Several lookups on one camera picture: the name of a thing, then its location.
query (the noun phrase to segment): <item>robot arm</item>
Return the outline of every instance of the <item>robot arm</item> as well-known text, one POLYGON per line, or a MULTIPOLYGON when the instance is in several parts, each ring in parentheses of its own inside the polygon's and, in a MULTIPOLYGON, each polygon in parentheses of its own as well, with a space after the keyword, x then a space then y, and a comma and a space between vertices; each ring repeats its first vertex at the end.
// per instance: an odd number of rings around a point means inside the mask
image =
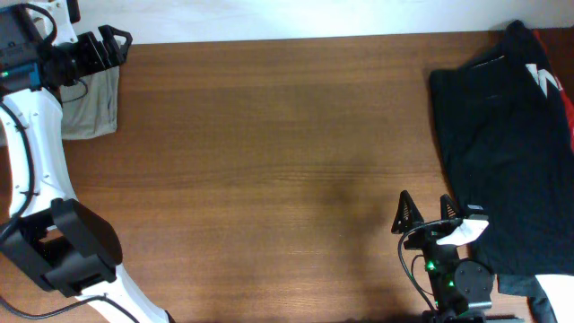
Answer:
POLYGON ((0 250, 45 291, 59 290, 81 301, 103 296, 133 316, 108 302, 91 301, 110 322, 173 322, 127 274, 113 228, 77 201, 62 147, 57 88, 123 64, 131 36, 103 26, 102 42, 92 33, 76 37, 71 21, 79 19, 77 4, 68 12, 74 1, 37 4, 47 10, 22 4, 0 9, 0 44, 9 44, 0 48, 0 121, 10 156, 14 217, 13 229, 5 225, 1 230, 0 250), (46 33, 55 35, 49 47, 31 17, 46 20, 46 33), (126 38, 123 47, 117 45, 117 35, 126 38), (54 229, 62 237, 45 241, 54 229))

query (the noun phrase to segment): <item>green light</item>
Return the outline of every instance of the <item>green light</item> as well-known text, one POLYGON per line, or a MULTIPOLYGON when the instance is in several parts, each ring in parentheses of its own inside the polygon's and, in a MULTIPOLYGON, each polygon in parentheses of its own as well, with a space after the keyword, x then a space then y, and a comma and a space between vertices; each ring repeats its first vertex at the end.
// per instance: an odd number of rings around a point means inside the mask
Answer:
POLYGON ((437 268, 434 266, 434 264, 432 263, 432 261, 429 261, 429 262, 427 263, 427 270, 435 270, 435 269, 437 269, 437 268))

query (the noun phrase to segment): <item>black cable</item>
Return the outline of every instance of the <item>black cable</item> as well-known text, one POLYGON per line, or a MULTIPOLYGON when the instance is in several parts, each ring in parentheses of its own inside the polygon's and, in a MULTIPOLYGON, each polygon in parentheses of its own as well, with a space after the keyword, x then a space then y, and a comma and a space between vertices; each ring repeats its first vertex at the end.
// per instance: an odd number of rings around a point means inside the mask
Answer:
MULTIPOLYGON (((423 255, 416 255, 416 256, 414 256, 413 261, 411 261, 411 275, 413 275, 413 278, 414 278, 414 262, 416 261, 417 258, 420 258, 420 257, 424 257, 424 256, 423 256, 423 255)), ((422 289, 423 292, 426 292, 426 293, 429 294, 430 296, 434 296, 434 295, 432 294, 432 292, 427 292, 427 291, 425 291, 422 287, 421 287, 421 289, 422 289)))
POLYGON ((37 13, 41 13, 42 15, 46 16, 46 18, 48 18, 50 22, 52 22, 52 32, 50 32, 50 34, 47 35, 47 37, 44 38, 44 40, 42 40, 42 43, 40 44, 40 46, 43 47, 43 49, 49 49, 57 37, 56 20, 54 20, 54 17, 52 17, 52 15, 48 12, 48 10, 44 8, 38 7, 37 5, 34 4, 21 4, 21 5, 24 6, 24 8, 28 8, 37 13))
POLYGON ((14 306, 10 305, 10 303, 8 303, 2 296, 0 296, 0 305, 2 305, 7 311, 9 311, 10 313, 12 313, 13 315, 15 315, 19 318, 31 319, 31 320, 52 318, 52 317, 55 317, 56 315, 60 315, 60 314, 66 313, 70 310, 79 308, 80 306, 85 305, 85 304, 92 302, 92 301, 104 301, 107 304, 116 308, 116 310, 119 310, 124 315, 129 317, 132 321, 134 321, 134 323, 139 323, 139 321, 130 312, 128 312, 126 309, 119 306, 116 302, 112 301, 111 299, 109 299, 105 295, 104 296, 94 296, 94 297, 91 297, 91 298, 83 300, 83 301, 75 302, 74 304, 68 305, 68 306, 63 307, 59 310, 54 310, 54 311, 51 311, 49 313, 39 314, 39 315, 29 314, 29 313, 23 312, 21 310, 18 310, 14 306))
POLYGON ((62 101, 62 104, 64 103, 70 103, 70 102, 74 102, 75 100, 80 100, 83 99, 86 95, 88 95, 88 93, 90 92, 90 90, 88 89, 88 84, 83 80, 83 79, 78 79, 78 82, 83 84, 84 89, 86 90, 81 96, 75 98, 75 99, 71 99, 71 100, 67 100, 67 101, 62 101))
POLYGON ((18 132, 20 133, 20 136, 22 137, 22 143, 24 145, 24 151, 26 152, 26 159, 28 160, 28 172, 30 174, 29 180, 28 180, 28 191, 22 192, 26 196, 26 199, 24 200, 24 203, 22 204, 20 209, 12 215, 12 218, 10 219, 10 221, 8 221, 8 223, 4 225, 4 228, 2 229, 2 232, 0 233, 0 244, 1 244, 8 238, 8 236, 12 232, 14 232, 18 222, 20 221, 20 218, 24 214, 24 211, 26 211, 26 209, 30 205, 30 203, 32 201, 32 197, 34 196, 34 188, 35 188, 34 185, 36 184, 36 179, 35 179, 35 174, 34 174, 34 162, 32 160, 32 152, 31 152, 31 148, 30 148, 30 142, 28 141, 28 136, 26 135, 26 128, 24 127, 22 122, 18 119, 18 117, 16 117, 16 115, 1 101, 0 101, 0 108, 2 108, 2 110, 8 116, 10 116, 10 118, 13 120, 13 122, 16 126, 16 129, 18 129, 18 132))
POLYGON ((409 272, 409 268, 406 266, 406 263, 404 262, 404 258, 403 258, 403 242, 406 239, 406 237, 408 237, 409 235, 411 235, 413 232, 418 231, 420 229, 432 226, 432 225, 437 225, 437 224, 445 224, 445 223, 452 223, 453 220, 437 220, 437 221, 432 221, 429 223, 425 223, 423 225, 420 225, 416 228, 412 228, 411 230, 405 232, 403 234, 403 236, 401 237, 401 239, 398 241, 398 259, 401 261, 401 266, 403 266, 404 272, 406 273, 406 275, 409 277, 409 279, 411 280, 411 283, 413 283, 414 288, 416 289, 417 292, 419 292, 419 294, 422 296, 422 298, 424 299, 424 301, 426 301, 427 305, 429 305, 430 311, 432 312, 432 315, 434 316, 435 320, 437 322, 439 322, 439 314, 437 313, 437 310, 434 308, 434 306, 432 306, 432 302, 431 300, 429 300, 429 298, 427 297, 427 295, 424 294, 424 292, 422 291, 422 288, 419 286, 419 284, 416 282, 416 280, 414 279, 413 275, 411 275, 411 273, 409 272))

